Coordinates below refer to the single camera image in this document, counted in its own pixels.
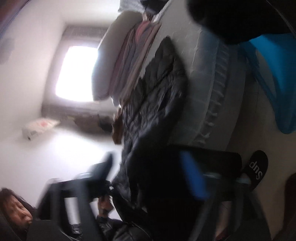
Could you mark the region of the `left hand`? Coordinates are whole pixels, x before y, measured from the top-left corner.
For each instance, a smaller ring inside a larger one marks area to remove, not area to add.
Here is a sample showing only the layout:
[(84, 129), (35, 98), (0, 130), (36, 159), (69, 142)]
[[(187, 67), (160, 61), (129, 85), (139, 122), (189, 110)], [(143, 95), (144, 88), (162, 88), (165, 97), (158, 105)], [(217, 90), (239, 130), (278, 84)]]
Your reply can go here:
[(100, 196), (98, 198), (98, 210), (99, 216), (103, 218), (108, 218), (109, 214), (114, 209), (113, 204), (111, 203), (111, 199), (109, 195)]

